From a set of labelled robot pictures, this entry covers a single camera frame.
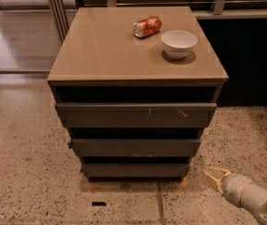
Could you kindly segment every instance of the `red soda can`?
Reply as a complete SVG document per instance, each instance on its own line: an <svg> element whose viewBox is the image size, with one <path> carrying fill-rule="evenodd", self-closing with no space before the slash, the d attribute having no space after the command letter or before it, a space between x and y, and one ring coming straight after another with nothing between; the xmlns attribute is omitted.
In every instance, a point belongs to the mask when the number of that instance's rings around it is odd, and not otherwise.
<svg viewBox="0 0 267 225"><path fill-rule="evenodd" d="M151 16L148 19L134 22L133 33L137 38L147 37L160 29L161 20L157 16Z"/></svg>

